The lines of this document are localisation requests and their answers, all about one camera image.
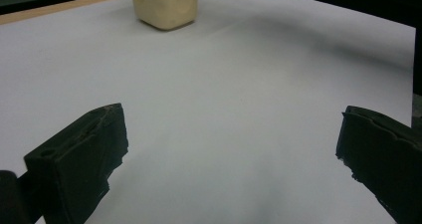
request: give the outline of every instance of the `beige cup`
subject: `beige cup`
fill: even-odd
[[[133,0],[133,6],[140,20],[170,30],[195,20],[198,0]]]

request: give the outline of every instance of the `white sheet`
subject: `white sheet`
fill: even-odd
[[[199,0],[172,32],[131,0],[2,25],[0,167],[120,102],[129,153],[87,223],[394,223],[334,154],[348,105],[410,124],[414,36],[311,0]]]

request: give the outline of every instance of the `white table surface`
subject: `white table surface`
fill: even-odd
[[[311,0],[199,0],[172,32],[131,0],[2,25],[0,166],[119,102],[129,153],[87,223],[394,223],[334,154],[348,105],[410,124],[414,36]]]

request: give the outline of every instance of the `table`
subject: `table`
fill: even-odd
[[[394,223],[335,146],[348,105],[411,121],[413,28],[311,0],[131,0],[0,26],[0,166],[120,102],[129,153],[87,223]]]

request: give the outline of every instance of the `wooden table edge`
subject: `wooden table edge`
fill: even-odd
[[[6,24],[6,23],[18,22],[25,19],[29,19],[29,18],[39,17],[39,16],[56,13],[60,11],[65,11],[68,9],[82,7],[82,6],[99,3],[103,1],[107,1],[107,0],[75,0],[75,1],[65,2],[65,3],[55,4],[51,6],[0,15],[0,25]]]

